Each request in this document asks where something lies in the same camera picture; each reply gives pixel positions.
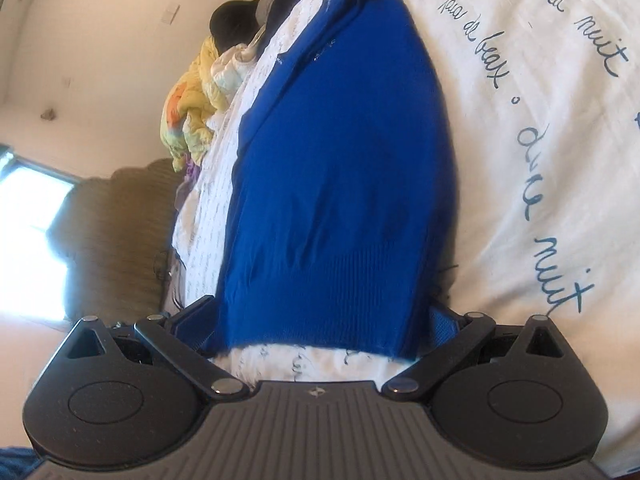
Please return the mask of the blue knit sweater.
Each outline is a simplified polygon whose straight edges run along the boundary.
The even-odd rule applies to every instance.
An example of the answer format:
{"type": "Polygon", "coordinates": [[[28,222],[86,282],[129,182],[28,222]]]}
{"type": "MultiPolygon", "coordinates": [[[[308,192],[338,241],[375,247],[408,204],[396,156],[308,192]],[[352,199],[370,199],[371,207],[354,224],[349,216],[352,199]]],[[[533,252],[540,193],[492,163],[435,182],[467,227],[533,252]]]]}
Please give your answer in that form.
{"type": "Polygon", "coordinates": [[[402,0],[322,4],[242,119],[232,186],[207,352],[419,352],[456,181],[402,0]]]}

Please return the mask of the yellow floral quilt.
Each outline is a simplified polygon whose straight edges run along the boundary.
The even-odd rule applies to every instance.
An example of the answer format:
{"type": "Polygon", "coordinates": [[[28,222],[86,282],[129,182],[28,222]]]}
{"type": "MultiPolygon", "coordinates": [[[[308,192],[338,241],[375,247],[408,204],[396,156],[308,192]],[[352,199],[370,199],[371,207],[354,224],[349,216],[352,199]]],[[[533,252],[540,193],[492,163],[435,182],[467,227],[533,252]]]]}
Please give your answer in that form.
{"type": "Polygon", "coordinates": [[[175,172],[189,162],[200,166],[215,131],[207,121],[228,110],[228,101],[214,83],[210,69],[219,58],[215,41],[207,36],[200,52],[178,79],[165,100],[160,116],[160,140],[168,151],[175,172]]]}

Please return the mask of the white script-print bed sheet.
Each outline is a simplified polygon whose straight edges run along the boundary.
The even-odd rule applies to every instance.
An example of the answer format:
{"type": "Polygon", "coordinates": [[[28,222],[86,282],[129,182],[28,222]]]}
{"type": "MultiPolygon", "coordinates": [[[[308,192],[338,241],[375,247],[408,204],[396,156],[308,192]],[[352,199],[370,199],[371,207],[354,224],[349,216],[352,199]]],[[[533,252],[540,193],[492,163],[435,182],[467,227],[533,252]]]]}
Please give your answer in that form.
{"type": "MultiPolygon", "coordinates": [[[[328,0],[300,0],[217,122],[179,214],[186,301],[216,298],[243,117],[328,0]]],[[[608,406],[594,459],[639,470],[639,0],[402,0],[434,68],[454,216],[427,296],[498,324],[548,318],[608,406]]],[[[431,330],[428,328],[427,339],[431,330]]],[[[384,384],[421,359],[301,344],[208,358],[263,380],[384,384]]]]}

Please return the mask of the black garment pile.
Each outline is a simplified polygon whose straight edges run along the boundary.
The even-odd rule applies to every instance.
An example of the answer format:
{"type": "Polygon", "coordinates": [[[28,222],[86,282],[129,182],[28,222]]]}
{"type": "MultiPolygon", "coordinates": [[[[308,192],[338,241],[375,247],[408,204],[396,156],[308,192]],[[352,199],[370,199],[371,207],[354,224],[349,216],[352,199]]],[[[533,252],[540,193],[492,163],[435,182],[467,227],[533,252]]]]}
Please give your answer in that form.
{"type": "Polygon", "coordinates": [[[232,0],[222,4],[209,20],[209,32],[219,54],[239,44],[247,46],[258,32],[257,56],[270,43],[300,0],[232,0]]]}

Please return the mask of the white wall switch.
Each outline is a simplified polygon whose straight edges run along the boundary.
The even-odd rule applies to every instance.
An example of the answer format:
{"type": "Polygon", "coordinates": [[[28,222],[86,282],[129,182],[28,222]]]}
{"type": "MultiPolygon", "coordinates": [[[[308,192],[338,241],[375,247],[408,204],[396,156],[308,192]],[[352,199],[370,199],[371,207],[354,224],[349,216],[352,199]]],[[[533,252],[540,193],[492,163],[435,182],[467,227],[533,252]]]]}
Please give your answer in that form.
{"type": "Polygon", "coordinates": [[[179,10],[179,3],[169,3],[162,14],[162,17],[160,18],[160,22],[165,25],[171,25],[175,21],[179,10]]]}

